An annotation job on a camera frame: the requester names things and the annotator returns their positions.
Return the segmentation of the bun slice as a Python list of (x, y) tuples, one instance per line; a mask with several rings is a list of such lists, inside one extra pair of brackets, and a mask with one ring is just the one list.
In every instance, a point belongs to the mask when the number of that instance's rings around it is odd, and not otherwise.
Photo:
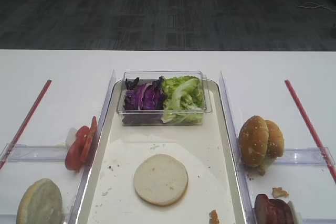
[(62, 196), (58, 186), (49, 178), (29, 186), (20, 201), (16, 223), (61, 223), (62, 220)]
[(157, 206), (174, 204), (187, 190), (188, 172), (176, 158), (156, 154), (147, 158), (133, 176), (136, 194)]

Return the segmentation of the green lettuce leaves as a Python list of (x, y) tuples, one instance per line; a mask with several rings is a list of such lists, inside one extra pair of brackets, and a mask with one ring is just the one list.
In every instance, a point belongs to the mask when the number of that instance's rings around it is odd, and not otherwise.
[[(194, 76), (181, 76), (164, 79), (162, 83), (166, 100), (163, 103), (165, 111), (202, 110), (203, 89), (199, 78)], [(201, 113), (164, 113), (161, 116), (163, 123), (168, 124), (200, 124)]]

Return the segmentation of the tomato slice rear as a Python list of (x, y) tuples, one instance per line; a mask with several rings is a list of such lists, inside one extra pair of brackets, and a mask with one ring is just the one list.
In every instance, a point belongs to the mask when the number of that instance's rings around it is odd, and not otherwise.
[(91, 127), (89, 129), (88, 134), (86, 135), (85, 144), (84, 144), (82, 153), (80, 155), (80, 161), (82, 163), (85, 163), (86, 160), (87, 160), (87, 157), (88, 157), (88, 154), (89, 154), (89, 151), (90, 151), (90, 147), (91, 147), (91, 143), (92, 143), (93, 137), (96, 133), (96, 130), (97, 130), (97, 118), (96, 118), (96, 116), (93, 116), (92, 122), (91, 122)]

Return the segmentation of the tomato slice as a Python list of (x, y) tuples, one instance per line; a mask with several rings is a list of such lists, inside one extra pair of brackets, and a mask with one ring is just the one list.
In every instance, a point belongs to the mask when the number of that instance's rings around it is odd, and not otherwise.
[(89, 127), (84, 125), (82, 126), (75, 134), (75, 141), (72, 143), (69, 148), (66, 158), (65, 158), (65, 167), (68, 170), (79, 171), (82, 162), (80, 161), (80, 156), (86, 142), (86, 135), (89, 133)]
[(85, 163), (86, 160), (87, 160), (87, 157), (88, 157), (88, 154), (89, 154), (89, 151), (90, 151), (90, 147), (91, 147), (91, 143), (92, 143), (93, 137), (96, 133), (96, 130), (97, 130), (97, 118), (96, 118), (96, 116), (93, 116), (92, 122), (91, 122), (91, 127), (89, 129), (88, 134), (86, 135), (85, 144), (84, 144), (82, 153), (80, 155), (80, 161), (82, 163)]

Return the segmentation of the meat patty middle slice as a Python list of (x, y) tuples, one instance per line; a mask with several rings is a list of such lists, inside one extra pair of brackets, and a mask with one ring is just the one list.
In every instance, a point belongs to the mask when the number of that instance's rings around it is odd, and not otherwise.
[(286, 224), (286, 216), (279, 200), (269, 199), (270, 223)]

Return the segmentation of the clear plastic salad container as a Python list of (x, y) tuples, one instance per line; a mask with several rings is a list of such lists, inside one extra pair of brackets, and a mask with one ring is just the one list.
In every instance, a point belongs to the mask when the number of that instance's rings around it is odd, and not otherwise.
[(125, 126), (200, 125), (212, 106), (200, 71), (125, 72), (116, 112)]

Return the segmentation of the sesame bun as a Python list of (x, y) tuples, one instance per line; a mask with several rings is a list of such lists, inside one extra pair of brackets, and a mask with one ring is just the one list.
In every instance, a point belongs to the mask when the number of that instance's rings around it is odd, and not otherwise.
[(271, 159), (282, 157), (285, 149), (282, 131), (275, 122), (271, 120), (265, 122), (269, 132), (266, 155)]
[(266, 155), (269, 131), (266, 121), (258, 115), (250, 117), (238, 136), (242, 161), (250, 167), (259, 166)]

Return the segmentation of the white metal serving tray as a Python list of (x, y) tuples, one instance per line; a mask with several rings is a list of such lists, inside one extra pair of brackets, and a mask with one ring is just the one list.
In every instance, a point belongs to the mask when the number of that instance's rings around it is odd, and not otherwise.
[(219, 87), (188, 126), (124, 126), (114, 85), (77, 223), (245, 223)]

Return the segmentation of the fried crumb on tray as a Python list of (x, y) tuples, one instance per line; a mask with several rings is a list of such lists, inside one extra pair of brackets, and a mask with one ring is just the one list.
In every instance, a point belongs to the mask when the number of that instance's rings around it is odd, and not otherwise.
[(220, 224), (218, 214), (216, 210), (212, 210), (209, 213), (209, 224)]

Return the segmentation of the bun bottom slice in rack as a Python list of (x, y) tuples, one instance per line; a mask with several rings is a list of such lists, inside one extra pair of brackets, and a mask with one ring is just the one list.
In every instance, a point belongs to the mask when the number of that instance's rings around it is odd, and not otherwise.
[(61, 223), (62, 220), (62, 196), (58, 186), (49, 178), (29, 186), (20, 201), (16, 223)]

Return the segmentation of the left red divider strip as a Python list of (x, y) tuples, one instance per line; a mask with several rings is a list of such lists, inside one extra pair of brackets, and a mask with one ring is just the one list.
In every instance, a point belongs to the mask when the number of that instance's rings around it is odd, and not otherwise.
[(38, 97), (36, 98), (34, 104), (32, 105), (32, 107), (30, 108), (28, 114), (26, 115), (26, 117), (24, 118), (22, 124), (20, 125), (18, 131), (16, 132), (14, 138), (12, 139), (12, 141), (8, 144), (8, 146), (4, 149), (4, 154), (1, 157), (1, 165), (0, 168), (3, 168), (3, 166), (5, 165), (10, 153), (12, 152), (13, 148), (16, 146), (16, 143), (18, 142), (19, 138), (21, 137), (24, 129), (26, 128), (27, 124), (29, 123), (31, 117), (33, 116), (34, 112), (36, 111), (38, 105), (40, 104), (42, 98), (44, 97), (45, 93), (47, 92), (49, 86), (51, 85), (52, 81), (50, 79), (48, 79), (44, 85), (44, 87), (42, 88), (42, 90), (40, 91)]

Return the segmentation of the clear rail along tray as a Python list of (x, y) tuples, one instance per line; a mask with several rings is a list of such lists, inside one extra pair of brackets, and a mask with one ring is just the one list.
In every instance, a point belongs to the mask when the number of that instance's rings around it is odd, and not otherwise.
[(95, 155), (97, 152), (97, 148), (100, 142), (100, 137), (101, 137), (101, 132), (103, 130), (104, 127), (104, 123), (107, 117), (107, 113), (108, 113), (108, 109), (109, 109), (109, 105), (110, 105), (110, 101), (111, 101), (111, 96), (113, 94), (113, 87), (115, 85), (116, 82), (116, 73), (113, 70), (112, 74), (111, 74), (111, 78), (109, 81), (109, 85), (108, 85), (108, 89), (107, 89), (107, 93), (106, 93), (106, 97), (104, 99), (104, 103), (102, 106), (102, 110), (99, 116), (99, 120), (98, 120), (98, 124), (97, 124), (97, 130), (96, 133), (93, 137), (92, 140), (92, 144), (91, 144), (91, 148), (89, 151), (89, 155), (88, 155), (88, 161), (87, 163), (84, 165), (84, 170), (83, 170), (83, 174), (79, 183), (79, 187), (76, 193), (76, 197), (74, 200), (74, 204), (71, 206), (70, 212), (69, 214), (66, 216), (64, 223), (70, 224), (70, 223), (78, 223), (79, 220), (79, 214), (80, 211), (82, 209), (82, 205), (83, 205), (83, 199), (85, 197), (86, 191), (87, 191), (87, 187), (88, 187), (88, 183), (89, 183), (89, 178), (91, 175), (91, 171), (92, 171), (92, 166), (95, 160)]
[(223, 75), (223, 72), (220, 71), (219, 74), (219, 87), (222, 97), (223, 111), (225, 114), (225, 122), (228, 133), (228, 140), (230, 145), (231, 156), (233, 160), (233, 166), (235, 171), (235, 180), (238, 187), (240, 208), (242, 209), (244, 223), (256, 223), (255, 213), (254, 213), (254, 204), (251, 203), (247, 176), (244, 165), (240, 160), (241, 154), (238, 144), (238, 139), (236, 136), (235, 124), (232, 116), (232, 110), (230, 106), (230, 101), (228, 97), (227, 84)]

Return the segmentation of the clear cross rail at buns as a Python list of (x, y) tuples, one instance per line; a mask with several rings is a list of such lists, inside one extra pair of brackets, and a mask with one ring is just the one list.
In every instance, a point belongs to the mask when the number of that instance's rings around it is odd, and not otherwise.
[(323, 148), (287, 148), (282, 157), (266, 158), (264, 165), (316, 165), (334, 166), (335, 161), (327, 147)]

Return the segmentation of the clear rail along tray left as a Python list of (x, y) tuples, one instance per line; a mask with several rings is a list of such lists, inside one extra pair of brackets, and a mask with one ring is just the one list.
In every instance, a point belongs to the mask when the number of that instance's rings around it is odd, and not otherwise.
[(92, 144), (91, 144), (91, 148), (89, 151), (89, 155), (88, 155), (88, 161), (87, 163), (84, 165), (84, 170), (83, 170), (83, 174), (79, 183), (79, 187), (76, 193), (76, 197), (74, 200), (74, 204), (71, 206), (70, 212), (69, 214), (66, 216), (64, 223), (70, 224), (70, 223), (78, 223), (79, 220), (79, 214), (80, 211), (82, 209), (82, 205), (83, 205), (83, 199), (85, 197), (86, 191), (87, 191), (87, 187), (88, 187), (88, 183), (89, 183), (89, 178), (91, 175), (91, 171), (92, 171), (92, 166), (95, 160), (95, 155), (97, 152), (97, 148), (100, 142), (100, 137), (101, 137), (101, 132), (103, 130), (104, 127), (104, 123), (107, 117), (107, 113), (108, 113), (108, 109), (109, 109), (109, 105), (110, 105), (110, 101), (111, 101), (111, 96), (113, 94), (113, 87), (115, 85), (116, 82), (116, 73), (113, 70), (112, 74), (111, 74), (111, 78), (109, 81), (109, 85), (108, 85), (108, 89), (107, 89), (107, 93), (106, 93), (106, 97), (104, 99), (104, 103), (102, 106), (102, 110), (99, 116), (99, 120), (98, 120), (98, 124), (97, 124), (97, 130), (96, 133), (93, 137), (92, 140)]

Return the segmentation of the clear cross rail left side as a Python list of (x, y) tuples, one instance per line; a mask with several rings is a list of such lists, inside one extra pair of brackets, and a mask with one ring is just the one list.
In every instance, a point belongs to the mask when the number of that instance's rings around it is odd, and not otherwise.
[(66, 154), (67, 148), (64, 145), (7, 144), (1, 152), (1, 162), (63, 162)]

